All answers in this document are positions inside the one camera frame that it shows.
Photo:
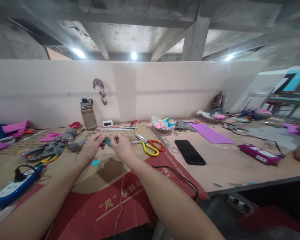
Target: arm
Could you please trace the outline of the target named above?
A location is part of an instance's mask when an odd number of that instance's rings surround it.
[[[0,223],[0,239],[40,239],[58,214],[73,184],[91,163],[99,147],[104,149],[105,133],[90,137],[82,153],[68,169],[54,177]]]
[[[208,216],[177,184],[135,156],[127,137],[117,134],[110,145],[136,173],[152,208],[173,238],[224,239]]]

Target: yellow scissors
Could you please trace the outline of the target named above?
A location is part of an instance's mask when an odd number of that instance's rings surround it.
[[[141,136],[138,135],[138,134],[136,134],[136,137],[139,138],[139,139],[142,141],[143,150],[144,150],[144,151],[146,152],[146,154],[148,154],[149,156],[156,157],[156,156],[159,155],[159,151],[161,152],[161,151],[164,150],[164,147],[158,149],[153,143],[151,143],[151,140],[149,141],[149,140],[147,140],[147,139],[141,137]],[[146,146],[147,146],[148,148],[151,148],[151,149],[152,149],[153,151],[155,151],[156,153],[148,152],[148,150],[146,149]]]

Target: pink box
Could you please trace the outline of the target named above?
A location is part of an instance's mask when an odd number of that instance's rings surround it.
[[[251,157],[254,157],[255,159],[263,162],[266,165],[275,165],[280,162],[281,159],[283,159],[283,157],[274,155],[252,144],[242,144],[238,147],[242,152],[250,155]]]

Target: smartphone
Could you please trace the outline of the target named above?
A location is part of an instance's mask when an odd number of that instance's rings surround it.
[[[204,159],[188,140],[176,140],[175,143],[188,164],[206,165]]]

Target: blue panel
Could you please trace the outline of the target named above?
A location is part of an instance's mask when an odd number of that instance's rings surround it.
[[[283,91],[294,91],[297,85],[300,83],[300,70],[290,70],[287,74],[296,73],[294,78],[288,83]]]

